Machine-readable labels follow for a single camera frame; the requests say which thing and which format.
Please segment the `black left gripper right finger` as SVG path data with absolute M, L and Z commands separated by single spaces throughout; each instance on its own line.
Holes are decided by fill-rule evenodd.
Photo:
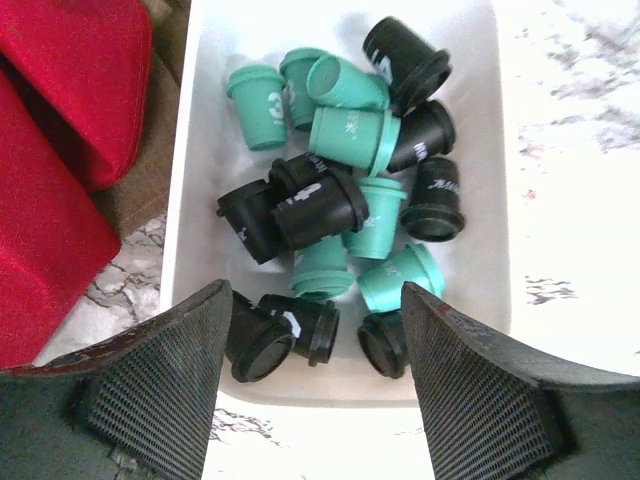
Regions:
M 401 316 L 438 479 L 635 479 L 639 380 L 526 345 L 419 285 Z

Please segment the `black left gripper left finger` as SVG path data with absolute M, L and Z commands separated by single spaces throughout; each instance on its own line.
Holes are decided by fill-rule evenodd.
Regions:
M 2 477 L 200 478 L 231 311 L 217 280 L 102 342 L 3 370 Z

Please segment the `white plastic storage basket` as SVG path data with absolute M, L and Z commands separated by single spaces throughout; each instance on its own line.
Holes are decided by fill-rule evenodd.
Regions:
M 219 389 L 263 405 L 405 407 L 363 320 L 413 285 L 507 331 L 490 1 L 196 1 L 161 303 L 231 285 Z

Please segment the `green coffee capsule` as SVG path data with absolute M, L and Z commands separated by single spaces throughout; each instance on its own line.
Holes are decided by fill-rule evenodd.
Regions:
M 327 236 L 319 242 L 294 252 L 290 288 L 297 297 L 326 300 L 348 292 L 355 276 L 347 266 L 347 256 L 340 235 Z
M 288 51 L 280 62 L 279 71 L 286 80 L 291 119 L 297 131 L 311 131 L 317 104 L 308 93 L 306 80 L 313 64 L 326 55 L 325 50 L 302 47 Z
M 364 303 L 372 313 L 401 308 L 402 288 L 413 282 L 441 298 L 446 288 L 444 276 L 428 249 L 407 243 L 405 249 L 361 274 L 357 283 Z
M 384 260 L 392 250 L 400 207 L 408 194 L 399 181 L 390 178 L 362 177 L 357 184 L 367 201 L 369 217 L 358 233 L 343 235 L 344 245 L 351 256 Z
M 310 97 L 322 106 L 383 111 L 391 103 L 388 87 L 378 74 L 364 72 L 331 54 L 321 56 L 311 66 L 306 88 Z
M 250 151 L 274 150 L 286 145 L 284 87 L 284 77 L 266 64 L 250 64 L 230 75 L 226 95 L 235 106 Z
M 308 150 L 377 176 L 390 164 L 401 121 L 390 110 L 364 111 L 318 107 Z

